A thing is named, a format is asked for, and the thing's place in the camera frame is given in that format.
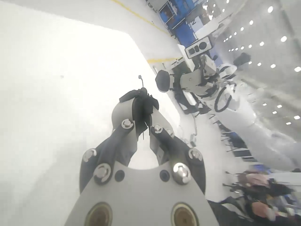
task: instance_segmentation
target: chair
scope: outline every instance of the chair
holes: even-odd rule
[[[228,150],[227,152],[231,152],[231,151],[234,151],[234,150],[239,149],[239,148],[247,148],[247,146],[246,146],[245,142],[243,141],[243,139],[241,139],[238,136],[238,134],[236,134],[235,132],[230,133],[229,138],[227,140],[230,143],[230,145],[226,145],[226,146],[234,147],[233,149]]]

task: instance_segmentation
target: ceiling light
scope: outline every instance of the ceiling light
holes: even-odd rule
[[[281,41],[282,42],[285,42],[287,40],[287,37],[286,36],[283,36],[282,38],[281,38]]]
[[[270,6],[270,7],[268,8],[268,12],[271,13],[271,12],[273,11],[273,9],[274,9],[273,6]]]

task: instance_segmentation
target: blue machine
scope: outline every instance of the blue machine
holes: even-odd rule
[[[169,0],[159,11],[163,22],[167,25],[170,32],[185,47],[196,41],[194,31],[186,23],[185,19],[195,8],[196,3],[197,1],[194,3],[192,0]]]

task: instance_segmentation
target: white ceiling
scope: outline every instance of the white ceiling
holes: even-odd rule
[[[220,10],[236,6],[238,2],[216,0]],[[268,12],[270,6],[273,6],[271,13]],[[253,80],[253,87],[264,88],[263,92],[256,92],[249,87],[250,93],[255,94],[253,105],[257,113],[269,127],[299,141],[301,119],[295,120],[294,116],[301,116],[301,111],[298,109],[300,106],[294,106],[292,100],[295,104],[301,104],[301,72],[294,71],[295,67],[301,67],[300,15],[301,0],[248,0],[215,43],[224,62],[232,63],[242,52],[251,55],[252,64],[242,66],[241,76]],[[281,42],[283,36],[287,37],[285,42]]]

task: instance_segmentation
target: white robot body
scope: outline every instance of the white robot body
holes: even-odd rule
[[[204,73],[214,75],[214,61],[206,56],[203,63],[209,65],[209,71]],[[267,129],[260,123],[251,104],[234,92],[232,85],[236,84],[231,78],[236,70],[236,66],[223,64],[216,70],[219,71],[219,75],[214,82],[204,82],[203,70],[199,68],[182,74],[180,86],[183,91],[199,96],[200,101],[211,109],[211,113],[245,142],[257,161],[276,170],[292,171],[300,168],[300,144],[285,134]],[[171,76],[170,88],[174,88],[173,85],[174,78]]]

